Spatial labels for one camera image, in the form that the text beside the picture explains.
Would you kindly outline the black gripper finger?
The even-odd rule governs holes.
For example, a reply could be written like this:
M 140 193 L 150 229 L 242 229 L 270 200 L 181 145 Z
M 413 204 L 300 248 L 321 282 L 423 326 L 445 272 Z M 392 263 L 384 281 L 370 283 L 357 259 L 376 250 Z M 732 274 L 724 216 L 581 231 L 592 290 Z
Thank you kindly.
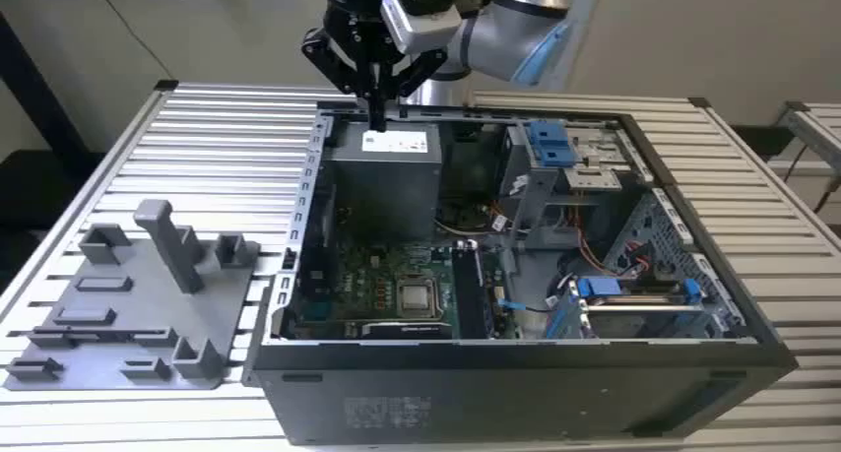
M 408 97 L 415 92 L 447 61 L 448 53 L 444 48 L 427 50 L 416 56 L 405 68 L 392 74 L 393 65 L 401 58 L 403 56 L 399 56 L 396 59 L 389 59 L 378 64 L 377 130 L 380 132 L 385 130 L 385 104 L 399 97 Z
M 300 52 L 309 63 L 344 95 L 353 94 L 366 105 L 369 129 L 378 131 L 378 100 L 376 81 L 366 64 L 352 68 L 330 47 L 325 29 L 309 29 L 301 40 Z

